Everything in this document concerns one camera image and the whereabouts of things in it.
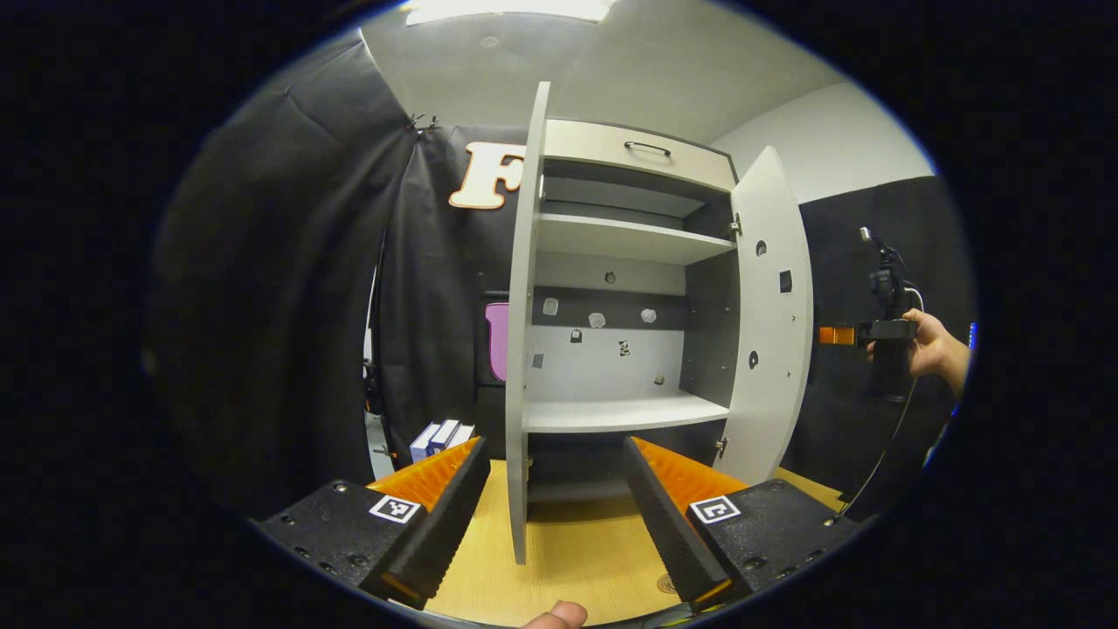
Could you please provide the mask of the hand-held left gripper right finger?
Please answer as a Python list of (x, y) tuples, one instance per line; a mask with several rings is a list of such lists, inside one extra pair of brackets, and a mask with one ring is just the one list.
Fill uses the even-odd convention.
[(623, 461), (660, 561), (694, 612), (781, 583), (864, 528), (789, 482), (748, 486), (647, 439), (627, 438)]

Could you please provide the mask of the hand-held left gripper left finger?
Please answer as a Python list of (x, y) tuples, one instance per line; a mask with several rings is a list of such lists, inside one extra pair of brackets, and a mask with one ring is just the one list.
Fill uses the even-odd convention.
[(329, 576), (423, 610), (486, 488), (486, 438), (471, 437), (370, 485), (326, 482), (257, 525)]

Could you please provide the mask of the white cabinet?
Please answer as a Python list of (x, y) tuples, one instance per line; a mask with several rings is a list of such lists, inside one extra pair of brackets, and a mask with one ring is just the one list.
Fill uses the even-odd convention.
[(627, 493), (628, 435), (724, 451), (739, 282), (731, 191), (546, 158), (528, 326), (528, 508)]

